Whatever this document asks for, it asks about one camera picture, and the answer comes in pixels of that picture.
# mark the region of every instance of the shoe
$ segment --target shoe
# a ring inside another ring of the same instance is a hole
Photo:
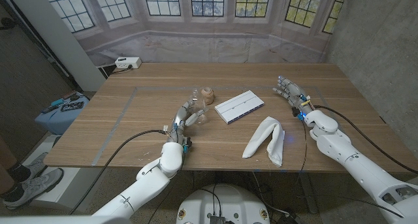
[[[48,152],[42,153],[34,161],[32,161],[30,165],[26,166],[31,171],[31,175],[23,182],[28,182],[33,178],[36,178],[46,169],[46,165],[44,164],[44,158],[46,155],[48,155]]]
[[[24,195],[17,201],[3,201],[3,203],[8,210],[22,208],[30,204],[34,198],[43,192],[51,191],[61,181],[63,176],[64,170],[62,168],[57,168],[43,176],[33,178],[28,182],[23,182],[22,187],[25,191]]]

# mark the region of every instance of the white robot body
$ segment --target white robot body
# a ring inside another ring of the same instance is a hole
[[[203,187],[203,189],[212,192],[214,185]],[[221,203],[221,216],[225,218],[224,221],[232,221],[235,224],[270,223],[266,206],[253,193],[244,188],[231,184],[217,184],[214,193]],[[195,191],[180,205],[176,224],[211,223],[214,202],[215,214],[219,217],[219,202],[216,197],[201,189]]]

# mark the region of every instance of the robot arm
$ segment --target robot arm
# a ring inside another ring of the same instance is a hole
[[[208,109],[192,114],[194,101],[186,102],[173,119],[161,157],[148,163],[137,174],[137,181],[104,205],[93,216],[118,216],[130,218],[142,205],[156,197],[169,184],[182,166],[184,150],[191,146],[190,138],[183,136],[185,126],[193,125]]]
[[[294,116],[298,116],[312,128],[310,135],[317,142],[318,149],[346,168],[378,205],[399,214],[397,216],[380,209],[389,223],[396,223],[404,218],[418,218],[418,186],[393,178],[361,154],[351,145],[349,137],[338,129],[334,119],[314,108],[303,89],[282,76],[279,76],[278,82],[283,91],[276,88],[273,90],[289,101]]]

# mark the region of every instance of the wooden table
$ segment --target wooden table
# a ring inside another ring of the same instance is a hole
[[[287,101],[275,94],[279,75],[305,89],[314,104],[329,106],[352,120],[383,150],[405,165],[418,169],[418,160],[368,104],[354,85],[331,64],[255,63],[143,63],[139,69],[113,74],[48,154],[44,162],[53,167],[103,166],[115,149],[141,131],[170,125],[177,109],[195,87],[211,87],[215,101],[206,113],[208,122],[187,128],[193,147],[185,157],[184,170],[260,170],[295,172],[304,160],[302,122],[291,114]],[[265,105],[227,125],[214,110],[240,93],[252,90]],[[342,118],[328,114],[340,124],[354,147],[388,172],[406,172],[356,132]],[[267,138],[255,155],[242,152],[259,124],[271,116],[285,130],[283,166],[275,166],[266,152]],[[308,172],[343,172],[337,162],[323,155],[308,137]],[[159,157],[166,136],[140,136],[115,156],[110,167],[143,167]]]

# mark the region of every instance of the power strip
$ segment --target power strip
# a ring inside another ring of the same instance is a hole
[[[132,69],[137,69],[141,65],[141,58],[139,57],[119,57],[116,61],[116,68],[126,69],[129,65],[132,65]]]

